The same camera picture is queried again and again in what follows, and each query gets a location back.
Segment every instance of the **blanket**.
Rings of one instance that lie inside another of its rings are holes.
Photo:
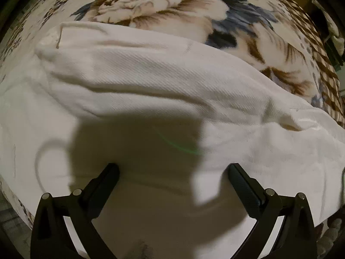
[[[315,225],[342,204],[343,129],[243,60],[190,39],[65,22],[0,94],[0,171],[32,214],[42,193],[69,194],[119,165],[94,221],[119,258],[230,258],[255,223],[224,176],[231,162],[280,195],[304,192]]]

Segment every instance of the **metal pin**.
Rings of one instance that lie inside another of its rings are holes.
[[[271,188],[266,189],[266,194],[269,196],[273,196],[275,194],[275,191]]]
[[[298,193],[298,197],[302,200],[304,200],[306,198],[305,194],[303,194],[303,193]]]
[[[81,193],[82,193],[81,189],[75,189],[72,194],[75,196],[79,196]]]
[[[50,194],[49,193],[44,193],[43,195],[42,195],[42,199],[43,200],[46,200],[46,199],[48,199],[50,197]]]

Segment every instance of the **floral blanket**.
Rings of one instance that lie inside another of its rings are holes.
[[[338,78],[312,21],[293,0],[39,0],[0,52],[0,79],[49,29],[70,20],[152,30],[223,50],[344,127]],[[6,197],[20,203],[14,194]],[[32,225],[34,212],[23,209]]]

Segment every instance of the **blue leaf print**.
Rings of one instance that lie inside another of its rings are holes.
[[[278,22],[272,13],[261,7],[247,3],[247,0],[222,0],[229,9],[226,18],[223,20],[213,20],[213,33],[208,36],[206,44],[218,49],[225,47],[236,47],[236,37],[234,34],[238,30],[244,31],[251,37],[257,37],[251,25],[262,23],[273,30],[270,21]]]
[[[314,78],[315,85],[317,87],[316,76],[314,73],[313,73],[313,78]],[[324,110],[325,112],[328,112],[326,105],[324,104],[326,102],[326,97],[323,95],[323,91],[324,91],[323,83],[322,83],[321,79],[319,79],[318,82],[319,82],[319,85],[318,85],[319,94],[315,94],[312,97],[312,101],[310,104],[313,107],[317,107],[317,108]]]
[[[78,9],[77,11],[72,13],[71,16],[72,15],[77,16],[74,20],[77,20],[77,21],[81,20],[84,17],[84,15],[87,13],[87,11],[90,9],[91,4],[92,4],[92,2],[88,3],[86,5],[83,5],[80,9]]]

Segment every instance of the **bed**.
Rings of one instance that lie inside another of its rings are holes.
[[[238,57],[345,127],[337,75],[313,22],[293,0],[35,0],[1,42],[1,82],[43,37],[49,41],[52,28],[68,21],[121,25],[204,43]],[[2,136],[11,139],[6,129]],[[6,150],[13,152],[15,160],[16,146]],[[9,180],[16,179],[16,174],[6,169],[5,161],[0,170],[1,192],[32,228],[37,203],[12,190],[15,186]],[[39,187],[44,192],[47,184]],[[341,234],[342,215],[339,210],[330,217],[328,226],[325,219],[318,223],[320,256]]]

